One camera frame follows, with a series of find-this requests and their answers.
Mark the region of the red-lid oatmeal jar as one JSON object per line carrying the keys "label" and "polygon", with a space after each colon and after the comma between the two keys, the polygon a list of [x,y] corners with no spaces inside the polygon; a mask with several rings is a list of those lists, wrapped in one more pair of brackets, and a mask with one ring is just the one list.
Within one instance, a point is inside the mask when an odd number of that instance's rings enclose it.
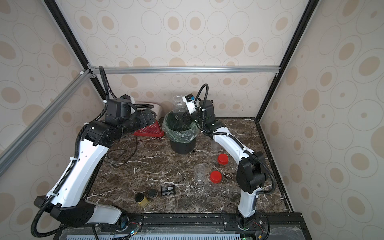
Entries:
{"label": "red-lid oatmeal jar", "polygon": [[213,152],[220,152],[222,150],[222,146],[215,142],[214,140],[211,141],[211,149]]}
{"label": "red-lid oatmeal jar", "polygon": [[183,100],[183,96],[173,97],[173,113],[175,115],[183,115],[188,111],[187,105]]}

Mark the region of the black trash bin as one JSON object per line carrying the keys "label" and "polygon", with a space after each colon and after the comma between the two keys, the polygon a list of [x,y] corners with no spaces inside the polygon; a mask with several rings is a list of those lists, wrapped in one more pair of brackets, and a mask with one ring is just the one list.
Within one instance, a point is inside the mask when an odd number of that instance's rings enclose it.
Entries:
{"label": "black trash bin", "polygon": [[195,149],[196,139],[193,139],[189,143],[179,143],[179,142],[174,142],[174,141],[170,140],[170,144],[171,144],[171,149],[175,153],[181,154],[181,155],[186,155]]}

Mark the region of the small red jar lid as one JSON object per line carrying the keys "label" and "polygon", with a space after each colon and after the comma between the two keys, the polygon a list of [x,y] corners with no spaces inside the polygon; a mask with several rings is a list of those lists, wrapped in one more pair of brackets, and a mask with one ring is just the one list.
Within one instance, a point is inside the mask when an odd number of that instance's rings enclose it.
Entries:
{"label": "small red jar lid", "polygon": [[217,161],[220,165],[227,165],[229,163],[229,156],[226,154],[219,154]]}

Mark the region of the clear oatmeal jar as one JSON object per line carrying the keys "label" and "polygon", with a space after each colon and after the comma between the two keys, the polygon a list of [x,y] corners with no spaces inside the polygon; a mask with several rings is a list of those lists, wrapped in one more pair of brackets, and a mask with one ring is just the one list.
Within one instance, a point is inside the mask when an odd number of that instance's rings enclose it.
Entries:
{"label": "clear oatmeal jar", "polygon": [[204,185],[207,180],[207,174],[209,170],[208,163],[200,163],[195,166],[195,183],[198,185]]}

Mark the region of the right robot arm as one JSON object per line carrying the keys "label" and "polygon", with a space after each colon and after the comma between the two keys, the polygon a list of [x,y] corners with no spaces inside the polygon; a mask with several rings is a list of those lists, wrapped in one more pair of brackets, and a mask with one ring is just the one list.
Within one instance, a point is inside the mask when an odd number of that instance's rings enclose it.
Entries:
{"label": "right robot arm", "polygon": [[238,140],[223,122],[212,117],[210,120],[198,120],[198,113],[191,116],[187,113],[180,117],[171,114],[168,120],[170,129],[180,132],[183,141],[192,139],[186,131],[193,133],[201,131],[203,135],[210,137],[221,145],[236,161],[236,181],[241,189],[241,199],[237,210],[237,222],[240,228],[248,229],[258,212],[256,208],[259,195],[271,195],[276,190],[276,178],[266,164],[266,158],[262,152],[255,152]]}

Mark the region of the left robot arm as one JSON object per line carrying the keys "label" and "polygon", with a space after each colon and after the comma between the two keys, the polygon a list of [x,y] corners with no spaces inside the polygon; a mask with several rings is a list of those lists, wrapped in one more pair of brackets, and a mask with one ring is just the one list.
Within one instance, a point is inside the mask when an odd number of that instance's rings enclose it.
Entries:
{"label": "left robot arm", "polygon": [[[67,227],[82,227],[88,224],[116,225],[118,230],[128,226],[127,213],[114,206],[95,204],[84,199],[84,192],[92,185],[92,176],[115,140],[154,124],[156,114],[150,109],[137,111],[118,124],[107,121],[92,121],[85,124],[75,141],[75,153],[55,186],[46,196],[38,196],[34,204],[39,210],[31,224],[31,234],[44,238]],[[62,226],[47,233],[37,229],[44,212],[62,223]]]}

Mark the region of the yellow spice jar black lid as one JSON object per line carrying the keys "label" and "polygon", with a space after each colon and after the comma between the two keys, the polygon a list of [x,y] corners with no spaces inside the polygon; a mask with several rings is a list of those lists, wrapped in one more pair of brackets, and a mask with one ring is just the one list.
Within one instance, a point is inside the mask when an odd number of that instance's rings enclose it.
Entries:
{"label": "yellow spice jar black lid", "polygon": [[139,192],[135,195],[135,201],[142,208],[145,208],[150,203],[149,200],[146,198],[146,196],[141,192]]}

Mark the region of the small black box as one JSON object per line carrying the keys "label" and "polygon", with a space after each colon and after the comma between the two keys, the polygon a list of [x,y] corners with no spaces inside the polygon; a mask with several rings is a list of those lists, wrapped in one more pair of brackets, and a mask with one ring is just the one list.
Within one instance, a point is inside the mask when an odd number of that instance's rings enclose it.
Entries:
{"label": "small black box", "polygon": [[161,196],[171,196],[176,194],[176,186],[171,185],[171,186],[165,186],[161,187]]}

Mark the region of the horizontal aluminium rail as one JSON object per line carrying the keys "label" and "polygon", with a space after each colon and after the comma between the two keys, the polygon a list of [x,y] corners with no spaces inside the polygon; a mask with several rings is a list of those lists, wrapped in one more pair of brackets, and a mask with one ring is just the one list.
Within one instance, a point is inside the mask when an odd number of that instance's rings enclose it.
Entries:
{"label": "horizontal aluminium rail", "polygon": [[278,73],[279,66],[104,67],[106,74]]}

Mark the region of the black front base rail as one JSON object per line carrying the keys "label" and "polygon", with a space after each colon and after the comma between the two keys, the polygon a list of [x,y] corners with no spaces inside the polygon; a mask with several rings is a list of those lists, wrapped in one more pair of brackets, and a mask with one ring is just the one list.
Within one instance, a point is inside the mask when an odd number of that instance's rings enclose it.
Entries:
{"label": "black front base rail", "polygon": [[129,214],[122,224],[69,227],[55,240],[310,240],[300,213]]}

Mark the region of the left diagonal aluminium rail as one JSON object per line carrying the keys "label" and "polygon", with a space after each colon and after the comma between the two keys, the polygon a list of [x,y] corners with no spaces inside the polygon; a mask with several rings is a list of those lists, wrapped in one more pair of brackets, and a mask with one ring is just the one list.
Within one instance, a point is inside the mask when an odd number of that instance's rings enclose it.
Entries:
{"label": "left diagonal aluminium rail", "polygon": [[82,74],[78,75],[2,153],[1,175],[8,170],[13,162],[20,156],[48,122],[59,112],[74,92],[77,91],[80,85],[90,77],[90,75],[90,70],[85,70]]}

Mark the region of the left black frame post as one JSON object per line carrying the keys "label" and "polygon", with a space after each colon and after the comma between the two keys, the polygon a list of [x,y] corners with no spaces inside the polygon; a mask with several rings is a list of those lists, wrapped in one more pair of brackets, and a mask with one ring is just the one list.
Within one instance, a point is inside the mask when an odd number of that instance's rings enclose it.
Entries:
{"label": "left black frame post", "polygon": [[75,53],[75,56],[79,60],[84,70],[88,70],[91,73],[90,80],[93,83],[99,95],[102,97],[102,99],[105,101],[108,101],[111,97],[116,98],[116,95],[113,93],[111,89],[111,86],[109,84],[109,81],[104,69],[102,69],[102,72],[100,73],[101,80],[103,83],[101,84],[96,74],[90,68],[91,65],[88,58],[86,57],[82,47],[80,46],[73,31],[71,30],[69,24],[67,23],[67,20],[65,19],[61,10],[59,9],[59,6],[56,3],[56,1],[44,0],[44,3],[47,6],[51,15],[53,16],[54,20],[56,21],[57,25],[59,26],[61,32],[63,33],[65,39],[69,43],[70,47],[72,48],[73,52]]}

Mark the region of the black frame post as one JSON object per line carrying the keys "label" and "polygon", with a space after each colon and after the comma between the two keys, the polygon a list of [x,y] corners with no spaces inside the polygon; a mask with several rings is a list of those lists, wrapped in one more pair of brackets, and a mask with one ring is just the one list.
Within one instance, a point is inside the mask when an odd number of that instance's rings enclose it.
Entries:
{"label": "black frame post", "polygon": [[302,17],[300,18],[300,21],[298,23],[298,26],[293,34],[293,37],[290,41],[290,43],[288,44],[288,48],[283,56],[283,59],[281,61],[281,64],[280,64],[280,70],[279,72],[276,74],[276,76],[273,78],[273,81],[268,89],[268,92],[262,102],[262,105],[261,105],[261,108],[255,118],[255,123],[259,123],[262,116],[264,115],[273,95],[274,95],[274,92],[275,90],[277,89],[278,85],[279,85],[279,82],[281,80],[281,78],[283,77],[283,74],[285,73],[287,67],[288,67],[288,64],[290,63],[291,61],[291,58],[307,28],[307,25],[309,24],[310,20],[311,20],[311,17],[313,15],[313,13],[315,12],[317,6],[319,4],[319,0],[310,0],[308,1],[308,4],[303,12],[303,15]]}
{"label": "black frame post", "polygon": [[102,97],[102,99],[105,101],[108,101],[111,97],[116,98],[116,95],[113,93],[111,89],[111,86],[109,84],[109,81],[104,69],[102,69],[102,72],[100,73],[101,80],[103,83],[101,84],[96,74],[90,68],[91,65],[88,58],[86,57],[82,47],[80,46],[73,31],[71,30],[69,24],[67,23],[67,20],[65,19],[61,10],[59,9],[59,6],[56,3],[56,1],[44,0],[44,3],[47,6],[51,15],[53,16],[54,20],[56,21],[57,25],[59,26],[61,32],[63,33],[65,39],[69,43],[70,47],[72,48],[73,52],[75,53],[75,56],[79,60],[84,70],[88,70],[91,73],[90,80],[93,83],[99,95]]}

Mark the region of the right black frame post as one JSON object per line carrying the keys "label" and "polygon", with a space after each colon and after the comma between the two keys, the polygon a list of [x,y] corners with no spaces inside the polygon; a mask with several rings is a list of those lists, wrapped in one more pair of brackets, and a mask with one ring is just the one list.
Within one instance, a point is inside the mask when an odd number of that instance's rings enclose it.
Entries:
{"label": "right black frame post", "polygon": [[280,70],[279,72],[276,74],[276,76],[273,78],[273,81],[268,89],[268,92],[262,102],[262,105],[261,105],[261,108],[255,118],[255,123],[259,123],[262,116],[264,115],[273,95],[274,95],[274,92],[275,90],[277,89],[278,85],[279,85],[279,82],[281,80],[281,78],[283,77],[283,74],[285,73],[287,67],[288,67],[288,64],[290,63],[291,61],[291,58],[307,28],[307,25],[309,24],[310,20],[311,20],[311,17],[313,15],[313,13],[315,12],[317,6],[319,4],[319,0],[310,0],[308,1],[308,4],[303,12],[303,15],[302,17],[300,18],[300,21],[298,23],[298,26],[293,34],[293,37],[290,41],[290,43],[288,44],[288,48],[283,56],[283,59],[281,61],[281,64],[280,64]]}

